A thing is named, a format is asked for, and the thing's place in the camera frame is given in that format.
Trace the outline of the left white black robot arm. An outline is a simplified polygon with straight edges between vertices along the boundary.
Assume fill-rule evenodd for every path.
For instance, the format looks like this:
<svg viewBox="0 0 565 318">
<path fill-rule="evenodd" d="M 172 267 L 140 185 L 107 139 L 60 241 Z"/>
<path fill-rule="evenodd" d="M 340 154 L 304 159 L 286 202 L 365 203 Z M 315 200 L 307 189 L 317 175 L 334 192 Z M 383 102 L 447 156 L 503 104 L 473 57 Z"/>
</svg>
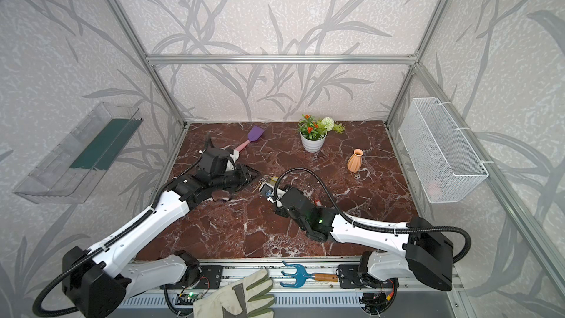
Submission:
<svg viewBox="0 0 565 318">
<path fill-rule="evenodd" d="M 256 180 L 259 171 L 238 163 L 238 157 L 238 150 L 206 147 L 193 165 L 161 187 L 138 216 L 86 250 L 69 250 L 63 257 L 63 272 L 36 297 L 33 314 L 60 317 L 80 312 L 85 317 L 107 317 L 124 300 L 149 289 L 198 283 L 200 263 L 183 250 L 145 264 L 131 260 L 214 192 L 235 194 Z"/>
</svg>

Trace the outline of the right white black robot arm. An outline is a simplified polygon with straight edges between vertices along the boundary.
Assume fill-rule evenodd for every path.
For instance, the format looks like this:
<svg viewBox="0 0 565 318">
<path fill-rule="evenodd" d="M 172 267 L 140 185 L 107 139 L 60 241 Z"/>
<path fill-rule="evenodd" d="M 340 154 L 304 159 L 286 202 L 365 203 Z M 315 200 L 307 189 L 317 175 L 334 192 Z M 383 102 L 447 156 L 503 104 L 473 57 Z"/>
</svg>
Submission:
<svg viewBox="0 0 565 318">
<path fill-rule="evenodd" d="M 451 226 L 433 226 L 421 217 L 410 222 L 378 222 L 341 215 L 317 206 L 297 188 L 275 190 L 265 183 L 260 194 L 275 213 L 292 219 L 305 235 L 320 243 L 334 241 L 368 247 L 360 260 L 358 279 L 374 286 L 393 278 L 416 278 L 438 291 L 453 288 L 453 265 L 470 251 L 468 232 Z"/>
</svg>

